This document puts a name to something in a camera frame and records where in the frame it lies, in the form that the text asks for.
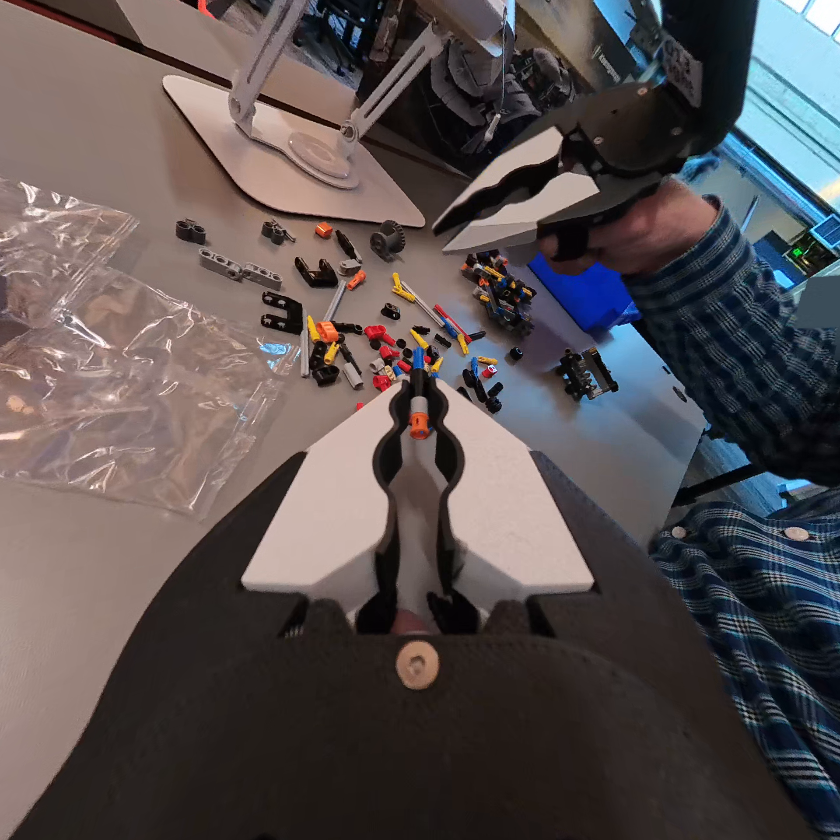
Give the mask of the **dark lego set box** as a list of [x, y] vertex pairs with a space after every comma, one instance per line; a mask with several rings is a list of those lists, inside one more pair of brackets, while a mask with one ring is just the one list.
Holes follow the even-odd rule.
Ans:
[[377, 123], [477, 175], [544, 113], [633, 81], [661, 41], [651, 1], [516, 2], [504, 55], [454, 39]]

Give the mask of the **black lego axle assembly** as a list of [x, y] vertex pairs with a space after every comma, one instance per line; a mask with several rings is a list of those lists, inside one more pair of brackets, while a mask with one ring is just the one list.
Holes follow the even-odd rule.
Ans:
[[429, 407], [427, 386], [431, 373], [430, 364], [426, 361], [423, 348], [417, 347], [413, 352], [413, 366], [409, 374], [411, 399], [409, 403], [409, 425], [411, 438], [423, 440], [430, 435]]

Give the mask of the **person's plaid shirt torso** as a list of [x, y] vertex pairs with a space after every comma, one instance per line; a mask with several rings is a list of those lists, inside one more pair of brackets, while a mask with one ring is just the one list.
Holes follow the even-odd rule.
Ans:
[[839, 494], [763, 517], [712, 502], [650, 545], [773, 775], [839, 838]]

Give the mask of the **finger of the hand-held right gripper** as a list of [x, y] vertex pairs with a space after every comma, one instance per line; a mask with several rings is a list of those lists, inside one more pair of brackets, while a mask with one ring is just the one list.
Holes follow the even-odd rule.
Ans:
[[550, 127], [518, 142], [488, 164], [433, 224], [435, 235], [461, 229], [538, 195], [562, 172], [564, 137]]
[[465, 224], [442, 252], [465, 256], [511, 249], [530, 258], [539, 240], [555, 235], [573, 253], [583, 246], [588, 227], [581, 214], [583, 205], [599, 193], [588, 175], [557, 175], [536, 196], [491, 209]]

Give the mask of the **person's right forearm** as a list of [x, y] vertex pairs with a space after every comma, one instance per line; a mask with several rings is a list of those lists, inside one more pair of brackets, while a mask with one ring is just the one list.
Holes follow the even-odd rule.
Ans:
[[625, 284], [657, 352], [708, 422], [755, 466], [823, 487], [839, 481], [834, 329], [801, 329], [795, 305], [715, 196], [697, 245]]

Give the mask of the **pile of small lego pieces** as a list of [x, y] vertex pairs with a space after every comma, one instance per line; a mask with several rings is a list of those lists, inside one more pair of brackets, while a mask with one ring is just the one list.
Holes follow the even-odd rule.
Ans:
[[386, 392], [393, 385], [411, 382], [420, 371], [430, 379], [437, 378], [444, 361], [441, 350], [457, 347], [468, 362], [461, 374], [464, 384], [457, 392], [477, 400], [489, 414], [498, 414], [503, 384], [491, 381], [498, 373], [498, 360], [469, 354], [473, 344], [486, 335], [485, 331], [466, 332], [438, 304], [428, 307], [398, 273], [392, 274], [392, 281], [392, 293], [420, 307], [427, 319], [435, 322], [437, 331], [423, 324], [412, 325], [410, 344], [393, 337], [383, 323], [362, 326], [336, 319], [315, 322], [307, 316], [302, 338], [308, 339], [309, 350], [302, 373], [311, 376], [319, 386], [331, 385], [343, 375], [354, 390], [360, 390], [364, 373], [348, 345], [348, 336], [353, 333], [365, 337], [374, 351], [375, 358], [369, 363], [371, 383], [378, 392]]

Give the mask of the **blue plastic bin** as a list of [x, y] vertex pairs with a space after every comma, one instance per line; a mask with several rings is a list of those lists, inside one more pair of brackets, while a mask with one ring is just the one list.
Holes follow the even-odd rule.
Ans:
[[537, 255], [528, 267], [586, 333], [600, 335], [642, 318], [622, 276], [601, 264], [569, 276], [556, 272], [543, 255]]

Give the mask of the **large clear plastic bag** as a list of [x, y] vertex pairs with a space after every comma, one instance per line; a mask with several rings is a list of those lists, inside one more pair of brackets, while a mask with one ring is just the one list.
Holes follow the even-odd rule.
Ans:
[[89, 268], [4, 317], [2, 482], [203, 519], [296, 373], [299, 341]]

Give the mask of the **dark grey lego gear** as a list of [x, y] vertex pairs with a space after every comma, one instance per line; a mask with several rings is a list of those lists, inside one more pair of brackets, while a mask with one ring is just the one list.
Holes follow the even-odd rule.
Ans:
[[393, 262], [405, 246], [403, 226], [392, 219], [386, 219], [370, 236], [371, 250], [388, 263]]

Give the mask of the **colourful lego sub-assembly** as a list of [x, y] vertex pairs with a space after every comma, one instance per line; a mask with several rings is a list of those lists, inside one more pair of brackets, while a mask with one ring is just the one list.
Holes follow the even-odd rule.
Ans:
[[513, 276], [508, 259], [497, 249], [468, 254], [462, 275], [475, 284], [473, 297], [491, 321], [526, 339], [533, 331], [531, 307], [537, 291]]

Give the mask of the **black lego fork connector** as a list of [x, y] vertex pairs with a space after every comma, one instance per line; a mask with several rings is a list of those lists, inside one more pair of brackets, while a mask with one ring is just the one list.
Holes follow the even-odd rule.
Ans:
[[263, 327], [295, 336], [301, 334], [305, 317], [299, 301], [271, 290], [264, 291], [261, 300], [266, 306], [276, 310], [261, 316], [260, 323]]
[[320, 259], [315, 269], [301, 257], [294, 259], [294, 265], [310, 288], [332, 289], [339, 285], [338, 275], [326, 259]]

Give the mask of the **black lego frame sub-assembly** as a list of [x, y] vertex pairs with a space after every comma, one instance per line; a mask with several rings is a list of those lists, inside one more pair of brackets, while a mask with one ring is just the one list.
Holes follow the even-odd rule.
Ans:
[[555, 373], [563, 380], [564, 392], [578, 403], [584, 398], [593, 401], [619, 390], [618, 383], [595, 346], [581, 353], [566, 349]]

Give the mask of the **white book stand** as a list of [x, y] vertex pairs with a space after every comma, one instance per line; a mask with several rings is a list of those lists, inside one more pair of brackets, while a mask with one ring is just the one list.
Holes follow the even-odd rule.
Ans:
[[450, 39], [472, 40], [498, 58], [516, 27], [515, 2], [425, 4], [432, 22], [338, 130], [257, 101], [306, 2], [273, 4], [230, 91], [177, 75], [164, 77], [162, 86], [230, 179], [265, 207], [320, 219], [389, 218], [421, 228], [423, 214], [361, 139]]

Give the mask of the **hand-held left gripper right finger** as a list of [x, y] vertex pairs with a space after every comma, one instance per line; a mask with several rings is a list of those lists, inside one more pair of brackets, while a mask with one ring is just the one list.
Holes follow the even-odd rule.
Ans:
[[445, 479], [437, 515], [444, 634], [474, 634], [500, 602], [590, 592], [593, 573], [530, 447], [454, 388], [429, 382], [434, 463]]

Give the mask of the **person's right hand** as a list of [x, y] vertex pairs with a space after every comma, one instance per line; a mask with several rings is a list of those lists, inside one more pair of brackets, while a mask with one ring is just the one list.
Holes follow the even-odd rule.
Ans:
[[670, 178], [618, 221], [594, 227], [580, 267], [601, 264], [626, 276], [654, 274], [697, 245], [719, 213], [715, 199]]

